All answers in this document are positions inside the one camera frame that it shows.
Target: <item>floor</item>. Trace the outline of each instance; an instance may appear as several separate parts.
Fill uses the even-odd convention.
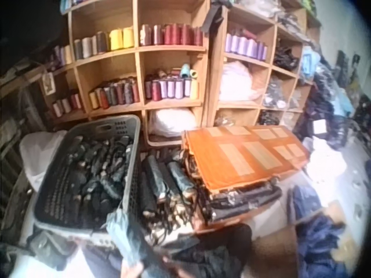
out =
[[[364,171],[364,163],[369,157],[357,141],[350,143],[341,153],[347,163],[347,169],[338,177],[332,177],[329,173],[326,181],[312,182],[301,171],[282,181],[283,196],[281,199],[264,213],[246,222],[253,230],[253,240],[272,234],[287,226],[286,193],[289,188],[294,185],[312,185],[317,190],[323,206],[327,206],[332,200],[339,200],[352,236],[356,244],[359,247],[362,246],[368,219],[367,212],[370,206],[370,200],[363,182],[368,180]],[[356,206],[363,211],[360,217],[355,217]],[[28,212],[27,219],[21,242],[25,242],[32,231],[33,215],[31,210]],[[33,258],[20,256],[11,277],[34,277],[34,273],[38,273],[38,277],[93,277],[81,250],[78,250],[75,256],[71,258],[71,262],[63,272],[56,272]]]

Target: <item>white wall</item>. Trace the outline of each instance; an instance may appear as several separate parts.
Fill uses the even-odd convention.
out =
[[[371,98],[371,33],[363,18],[348,0],[315,0],[315,3],[322,23],[323,56],[334,66],[338,50],[350,58],[350,63],[354,54],[360,55],[360,83]]]

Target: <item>wooden shelving unit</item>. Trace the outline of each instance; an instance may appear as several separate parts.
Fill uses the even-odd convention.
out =
[[[128,112],[141,116],[145,142],[148,145],[178,144],[178,138],[165,139],[148,133],[148,119],[152,110],[164,108],[189,107],[196,116],[199,126],[205,99],[208,68],[209,39],[204,36],[203,46],[157,45],[140,46],[140,27],[142,24],[189,24],[200,27],[210,8],[209,0],[88,0],[71,7],[64,13],[68,21],[68,40],[72,50],[73,63],[53,73],[58,90],[78,89],[83,106],[82,111],[72,111],[54,119],[56,125],[76,120],[125,114]],[[75,60],[73,42],[75,39],[93,36],[99,31],[110,32],[116,28],[133,27],[134,47],[107,52],[83,60]],[[189,63],[198,71],[199,99],[147,101],[144,94],[144,80],[158,68],[170,70]],[[89,93],[101,82],[116,78],[135,76],[137,78],[140,102],[130,105],[117,105],[109,109],[92,109]],[[52,100],[45,96],[47,106]]]
[[[282,6],[290,13],[294,13],[299,20],[303,31],[313,40],[319,42],[320,22],[297,0],[282,0]],[[207,126],[214,126],[217,116],[225,116],[234,121],[236,125],[256,125],[261,111],[271,111],[280,120],[284,116],[292,118],[290,121],[295,125],[300,115],[303,113],[305,102],[310,93],[312,81],[306,81],[304,86],[299,85],[300,65],[292,72],[273,65],[274,53],[277,40],[292,48],[293,55],[301,58],[303,51],[302,40],[291,34],[284,26],[275,20],[267,19],[253,11],[245,9],[241,5],[233,5],[228,10],[223,8],[222,17],[224,18],[218,29],[214,40],[212,56],[210,60],[211,74],[209,86],[209,102],[205,115],[207,115]],[[264,42],[268,46],[267,58],[265,61],[255,60],[246,56],[224,52],[225,38],[230,29],[245,27],[250,32],[257,35],[257,40]],[[264,95],[255,101],[220,101],[220,84],[225,62],[240,61],[249,68],[253,77],[252,89],[263,89],[264,93],[270,81],[270,77],[275,75],[282,80],[283,95],[286,99],[286,108],[266,108],[263,106]],[[299,107],[290,109],[290,101],[294,91],[299,90],[301,99]]]

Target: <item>gray plastic basket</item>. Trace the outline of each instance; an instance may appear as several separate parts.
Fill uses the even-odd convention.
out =
[[[112,137],[127,135],[133,139],[132,155],[128,168],[128,179],[122,199],[122,208],[137,216],[137,191],[140,178],[139,155],[140,120],[135,115],[124,115],[94,122],[82,123],[73,127],[63,138],[56,154],[46,171],[45,178],[38,192],[34,207],[36,226],[52,231],[70,239],[89,240],[94,245],[111,246],[107,232],[92,229],[76,228],[63,218],[65,202],[64,195],[67,184],[62,182],[61,161],[76,136],[89,137],[94,140],[107,140]]]

